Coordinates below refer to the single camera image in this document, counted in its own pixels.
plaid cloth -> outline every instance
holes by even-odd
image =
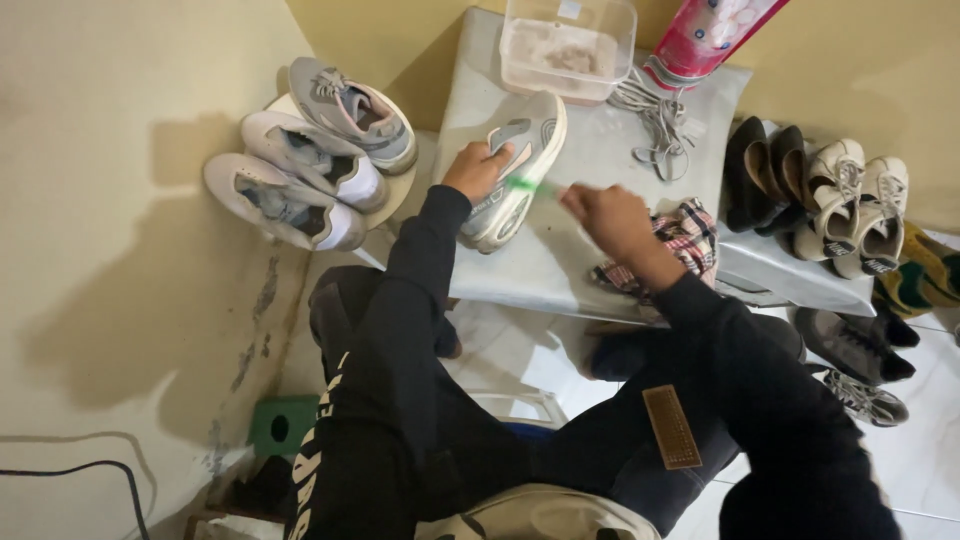
[[[670,248],[695,276],[713,287],[717,273],[717,227],[713,217],[696,197],[686,199],[670,214],[652,216],[654,234]],[[629,294],[650,306],[647,290],[625,267],[607,261],[593,268],[593,278],[602,286]]]

green block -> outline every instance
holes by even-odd
[[[257,402],[247,444],[257,456],[293,455],[317,423],[320,396],[281,396]]]

black pants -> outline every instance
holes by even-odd
[[[380,275],[372,268],[344,266],[331,268],[318,281],[310,298],[310,328],[323,349],[327,374],[335,372],[335,363],[348,350]],[[434,351],[426,353],[452,353],[456,331],[446,319],[442,325],[435,332],[439,337]],[[784,331],[793,332],[789,325]],[[594,358],[594,374],[626,383],[614,397],[536,443],[518,438],[481,408],[439,361],[418,364],[411,369],[421,373],[396,380],[436,396],[416,405],[423,410],[406,411],[435,419],[431,426],[436,426],[429,437],[433,448],[412,452],[426,456],[417,464],[423,492],[418,519],[442,519],[507,489],[541,482],[623,504],[665,537],[739,449],[709,402],[710,392],[689,376],[690,340],[672,331],[654,331],[649,339],[644,334],[605,340]],[[677,391],[702,467],[663,467],[642,391],[664,384],[673,384]]]

plastic container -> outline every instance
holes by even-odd
[[[500,75],[511,92],[597,106],[630,74],[635,35],[625,0],[508,0]]]

wall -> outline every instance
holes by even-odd
[[[0,469],[134,469],[158,524],[238,455],[305,253],[203,188],[310,54],[281,0],[12,0],[0,16]],[[135,529],[114,469],[0,477],[0,537]]]
[[[371,0],[362,14],[335,0],[286,0],[318,56],[385,89],[418,128],[439,130],[470,5],[504,0]],[[653,48],[680,0],[634,0],[637,45]],[[908,217],[960,232],[960,5],[937,0],[794,0],[732,58],[755,69],[741,111],[799,125],[818,140],[849,136],[868,159],[903,158]]]

